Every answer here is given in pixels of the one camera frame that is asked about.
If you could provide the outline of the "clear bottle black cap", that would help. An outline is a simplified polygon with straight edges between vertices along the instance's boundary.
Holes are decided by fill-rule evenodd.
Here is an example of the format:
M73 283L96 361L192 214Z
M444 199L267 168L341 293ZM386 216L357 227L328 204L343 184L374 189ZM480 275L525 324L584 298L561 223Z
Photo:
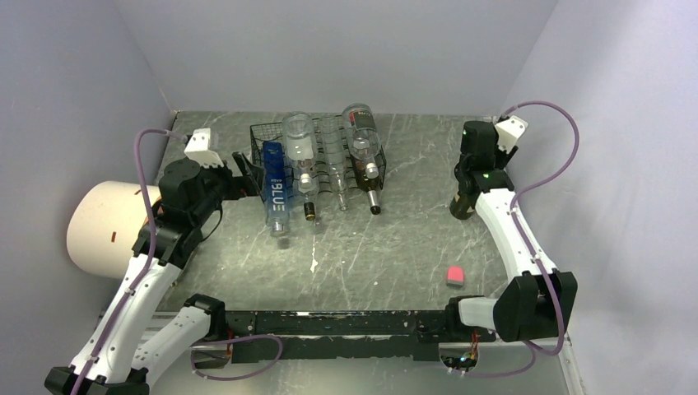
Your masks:
M317 216L315 201L319 194L319 182L311 174L301 173L296 187L303 203L305 219L315 221Z

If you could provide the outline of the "clear slim bottle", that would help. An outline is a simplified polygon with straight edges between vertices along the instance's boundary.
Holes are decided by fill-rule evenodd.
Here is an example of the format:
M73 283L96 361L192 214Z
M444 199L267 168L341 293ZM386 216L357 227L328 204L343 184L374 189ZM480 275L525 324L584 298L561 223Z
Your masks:
M339 201L339 209L341 211L346 211L348 208L347 203L347 179L345 170L343 168L337 168L330 166L328 168L328 181L330 183L330 188L333 193L337 196Z
M345 155L340 119L336 116L324 117L318 120L323 153L327 167L343 168L347 171L347 159Z

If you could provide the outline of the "tall blue square bottle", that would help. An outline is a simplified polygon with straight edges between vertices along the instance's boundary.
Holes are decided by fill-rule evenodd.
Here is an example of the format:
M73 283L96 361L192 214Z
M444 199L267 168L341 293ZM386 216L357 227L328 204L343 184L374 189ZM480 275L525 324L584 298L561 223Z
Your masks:
M271 228L273 236L283 236L289 230L290 222L283 145L274 141L264 142L262 153L267 226Z

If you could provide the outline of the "green wine bottle black neck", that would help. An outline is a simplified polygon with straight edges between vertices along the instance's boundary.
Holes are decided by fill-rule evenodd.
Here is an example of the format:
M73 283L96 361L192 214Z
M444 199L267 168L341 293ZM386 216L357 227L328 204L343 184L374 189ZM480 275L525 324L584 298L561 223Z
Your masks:
M449 204L449 212L454 218L465 221L476 212L476 203L479 192L473 184L462 183L458 186Z

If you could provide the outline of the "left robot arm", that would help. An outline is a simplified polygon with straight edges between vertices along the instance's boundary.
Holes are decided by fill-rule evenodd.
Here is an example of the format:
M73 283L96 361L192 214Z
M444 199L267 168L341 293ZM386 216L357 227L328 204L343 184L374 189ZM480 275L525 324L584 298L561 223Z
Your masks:
M263 167L240 152L240 174L226 163L183 158L165 167L159 202L147 209L122 284L89 341L68 366L53 367L44 386L52 394L148 394L195 342L217 342L230 330L224 302L196 294L144 342L158 304L203 242L202 227L224 201L260 197Z

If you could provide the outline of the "round clear bottle white cap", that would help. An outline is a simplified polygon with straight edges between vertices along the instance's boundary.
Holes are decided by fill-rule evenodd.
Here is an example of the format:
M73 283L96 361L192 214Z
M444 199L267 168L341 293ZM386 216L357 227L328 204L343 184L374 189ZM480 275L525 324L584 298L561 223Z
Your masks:
M317 141L312 117L302 112L288 114L282 120L282 134L297 191L315 193L319 186L315 177Z

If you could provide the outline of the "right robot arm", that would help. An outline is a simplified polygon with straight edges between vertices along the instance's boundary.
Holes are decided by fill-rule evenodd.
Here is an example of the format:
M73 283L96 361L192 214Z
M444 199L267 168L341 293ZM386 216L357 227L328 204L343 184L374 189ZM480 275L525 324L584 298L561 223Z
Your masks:
M476 327L496 332L505 342L563 337L570 320L578 282L543 251L505 171L527 126L517 117L463 125L454 167L458 190L449 211L461 221L478 216L484 222L505 265L508 285L496 299L458 300L458 310L444 319L444 330L455 341L465 340Z

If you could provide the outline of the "clear round labelled bottle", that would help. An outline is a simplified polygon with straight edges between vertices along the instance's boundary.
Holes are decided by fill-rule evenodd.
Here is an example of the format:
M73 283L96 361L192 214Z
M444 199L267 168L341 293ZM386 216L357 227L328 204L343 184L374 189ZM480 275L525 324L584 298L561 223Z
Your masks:
M342 121L350 154L364 164L368 179L378 178L376 157L381 142L371 108L363 103L349 105L342 112Z

